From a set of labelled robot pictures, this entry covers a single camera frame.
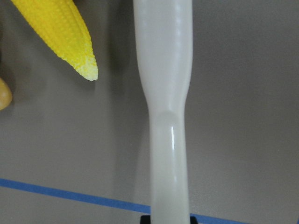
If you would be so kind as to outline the yellow toy corn cob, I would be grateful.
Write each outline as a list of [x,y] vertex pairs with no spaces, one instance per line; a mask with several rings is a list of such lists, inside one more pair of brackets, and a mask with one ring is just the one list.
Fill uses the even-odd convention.
[[85,79],[98,79],[92,40],[72,0],[14,0],[12,3],[59,58]]

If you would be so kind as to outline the tan toy ginger root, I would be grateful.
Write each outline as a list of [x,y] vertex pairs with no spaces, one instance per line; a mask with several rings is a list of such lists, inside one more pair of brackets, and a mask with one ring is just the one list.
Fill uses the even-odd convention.
[[7,108],[12,102],[12,92],[7,83],[1,78],[0,79],[0,109]]

